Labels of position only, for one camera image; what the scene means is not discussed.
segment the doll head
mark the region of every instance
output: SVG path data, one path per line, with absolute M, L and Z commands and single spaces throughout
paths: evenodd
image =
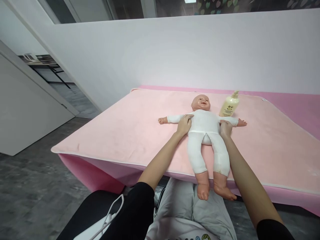
M 196 96 L 191 104 L 192 110 L 196 111 L 199 109 L 209 111 L 210 110 L 210 101 L 206 95 L 198 95 Z

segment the bottle label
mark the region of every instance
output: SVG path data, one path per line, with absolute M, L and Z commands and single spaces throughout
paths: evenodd
M 228 105 L 226 109 L 223 110 L 222 115 L 225 117 L 230 117 L 233 114 L 233 106 Z

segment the lotion bottle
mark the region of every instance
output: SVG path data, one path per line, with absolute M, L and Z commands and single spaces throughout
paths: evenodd
M 233 115 L 239 104 L 238 93 L 239 91 L 235 91 L 226 98 L 219 113 L 220 117 L 231 117 Z

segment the hand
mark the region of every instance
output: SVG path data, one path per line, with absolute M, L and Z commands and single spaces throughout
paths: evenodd
M 246 125 L 247 125 L 247 123 L 239 118 L 239 122 L 237 124 L 237 127 L 244 127 Z
M 191 127 L 192 117 L 193 117 L 192 114 L 186 114 L 180 119 L 178 123 L 178 129 L 177 129 L 178 134 L 181 134 L 181 136 L 184 136 L 186 135 L 187 132 L 189 132 L 189 129 Z
M 231 132 L 233 125 L 226 120 L 220 120 L 221 125 L 220 125 L 220 135 L 222 138 L 230 138 L 231 137 Z
M 159 118 L 159 119 L 158 119 L 158 122 L 159 122 L 160 124 L 168 123 L 168 119 L 167 119 L 167 117 Z

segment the baby doll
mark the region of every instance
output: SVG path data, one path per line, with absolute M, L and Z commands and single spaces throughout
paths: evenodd
M 206 95 L 195 97 L 191 104 L 191 128 L 188 132 L 188 157 L 198 182 L 198 198 L 208 200 L 209 175 L 201 155 L 201 144 L 212 145 L 214 151 L 213 183 L 214 191 L 228 200 L 237 199 L 227 187 L 227 177 L 230 171 L 229 154 L 226 145 L 220 136 L 220 120 L 229 121 L 233 126 L 246 126 L 247 123 L 233 117 L 220 117 L 210 112 L 210 101 Z M 184 115 L 159 118 L 160 124 L 178 123 Z

